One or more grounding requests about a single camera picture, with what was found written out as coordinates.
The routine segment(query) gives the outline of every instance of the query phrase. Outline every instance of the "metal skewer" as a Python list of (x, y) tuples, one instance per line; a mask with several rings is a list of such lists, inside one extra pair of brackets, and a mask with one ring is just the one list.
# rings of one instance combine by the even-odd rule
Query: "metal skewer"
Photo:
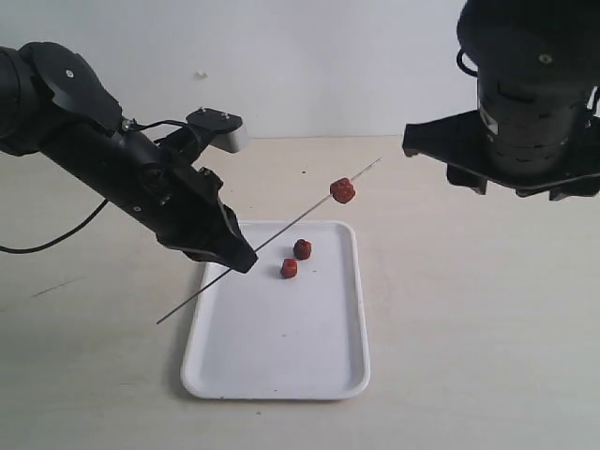
[[(383, 159), (383, 157), (378, 157), (377, 159), (375, 159), (373, 162), (371, 162), (368, 166), (366, 166), (365, 169), (363, 169), (362, 171), (360, 171), (359, 173), (357, 173), (355, 176), (353, 176), (350, 180), (351, 181), (355, 181), (358, 178), (360, 178), (364, 173), (367, 173), (368, 171), (370, 171), (373, 167), (375, 167), (379, 162), (381, 162), (381, 160)], [(260, 244), (258, 247), (256, 247), (254, 249), (255, 252), (260, 251), (261, 249), (265, 248), (266, 246), (268, 246), (269, 244), (271, 244), (274, 240), (276, 240), (278, 237), (280, 237), (282, 234), (284, 234), (286, 231), (288, 231), (291, 227), (293, 227), (296, 223), (298, 223), (300, 220), (302, 220), (303, 218), (305, 218), (306, 216), (308, 216), (310, 213), (312, 213), (315, 209), (317, 209), (319, 206), (321, 206), (323, 203), (327, 202), (331, 197), (333, 197), (333, 194), (329, 194), (326, 197), (323, 197), (322, 199), (320, 199), (318, 202), (316, 202), (314, 205), (312, 205), (311, 207), (309, 207), (309, 209), (307, 209), (304, 213), (302, 213), (300, 216), (298, 216), (297, 218), (295, 218), (294, 220), (292, 220), (289, 224), (287, 224), (285, 227), (283, 227), (281, 230), (279, 230), (278, 232), (276, 232), (275, 234), (273, 234), (271, 237), (269, 237), (266, 241), (264, 241), (262, 244)], [(218, 277), (216, 277), (215, 279), (213, 279), (210, 283), (208, 283), (207, 285), (203, 286), (201, 289), (199, 289), (197, 292), (195, 292), (194, 294), (192, 294), (189, 298), (187, 298), (186, 300), (184, 300), (182, 303), (180, 303), (177, 307), (175, 307), (174, 309), (172, 309), (171, 311), (169, 311), (167, 314), (165, 314), (164, 316), (162, 316), (160, 319), (158, 319), (157, 321), (157, 325), (160, 325), (161, 323), (165, 322), (167, 319), (169, 319), (175, 312), (177, 312), (179, 309), (183, 308), (185, 305), (187, 305), (189, 302), (191, 302), (194, 298), (196, 298), (198, 295), (200, 295), (201, 293), (203, 293), (204, 291), (206, 291), (208, 288), (210, 288), (211, 286), (213, 286), (215, 283), (217, 283), (220, 279), (222, 279), (223, 277), (225, 277), (227, 274), (229, 274), (230, 272), (232, 272), (232, 269), (227, 269), (225, 272), (223, 272), (221, 275), (219, 275)]]

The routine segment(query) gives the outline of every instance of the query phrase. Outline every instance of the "white tray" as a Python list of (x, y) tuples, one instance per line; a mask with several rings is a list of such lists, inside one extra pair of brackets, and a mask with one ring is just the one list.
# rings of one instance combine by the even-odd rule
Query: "white tray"
[[(285, 226), (242, 222), (256, 247)], [(279, 268), (297, 239), (312, 243), (298, 275)], [(224, 269), (207, 264), (202, 285)], [(246, 275), (230, 273), (204, 292), (191, 325), (181, 378), (200, 398), (333, 400), (368, 384), (367, 328), (353, 230), (300, 222), (261, 250)]]

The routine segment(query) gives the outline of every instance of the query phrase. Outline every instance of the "table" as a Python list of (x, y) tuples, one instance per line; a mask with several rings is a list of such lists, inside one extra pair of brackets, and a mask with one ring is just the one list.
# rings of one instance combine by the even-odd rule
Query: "table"
[[(600, 206), (450, 187), (398, 137), (209, 149), (244, 219), (290, 219), (378, 156), (348, 205), (372, 377), (328, 403), (190, 397), (179, 367), (200, 266), (108, 207), (51, 250), (0, 256), (0, 448), (596, 449)], [(71, 228), (99, 196), (43, 156), (0, 156), (0, 241)]]

